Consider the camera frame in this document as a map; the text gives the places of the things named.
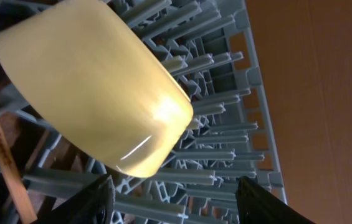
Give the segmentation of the wooden chopstick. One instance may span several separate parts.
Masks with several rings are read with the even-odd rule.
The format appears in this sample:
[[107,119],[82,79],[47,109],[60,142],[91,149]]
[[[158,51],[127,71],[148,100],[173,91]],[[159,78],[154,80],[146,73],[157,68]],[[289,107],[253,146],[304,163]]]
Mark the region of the wooden chopstick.
[[37,215],[32,206],[27,190],[23,184],[4,132],[0,125],[0,170],[6,186],[23,223],[32,223]]

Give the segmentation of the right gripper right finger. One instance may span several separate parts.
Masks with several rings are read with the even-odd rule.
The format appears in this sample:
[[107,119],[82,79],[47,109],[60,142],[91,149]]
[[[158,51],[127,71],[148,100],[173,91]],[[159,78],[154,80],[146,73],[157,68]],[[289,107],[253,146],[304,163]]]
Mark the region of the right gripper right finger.
[[235,197],[239,223],[314,224],[246,176],[239,179]]

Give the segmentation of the yellow bowl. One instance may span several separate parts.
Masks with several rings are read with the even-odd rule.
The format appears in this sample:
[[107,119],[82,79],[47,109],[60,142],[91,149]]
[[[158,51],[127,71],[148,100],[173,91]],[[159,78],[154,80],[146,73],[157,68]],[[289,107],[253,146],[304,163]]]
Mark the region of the yellow bowl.
[[193,118],[184,90],[101,1],[63,1],[1,31],[0,64],[61,135],[133,177],[155,175]]

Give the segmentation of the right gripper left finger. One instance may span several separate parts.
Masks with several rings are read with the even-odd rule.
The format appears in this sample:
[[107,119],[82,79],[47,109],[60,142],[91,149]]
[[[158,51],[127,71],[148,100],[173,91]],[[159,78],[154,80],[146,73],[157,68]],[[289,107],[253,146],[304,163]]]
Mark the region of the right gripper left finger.
[[115,187],[105,174],[33,224],[110,224],[115,205]]

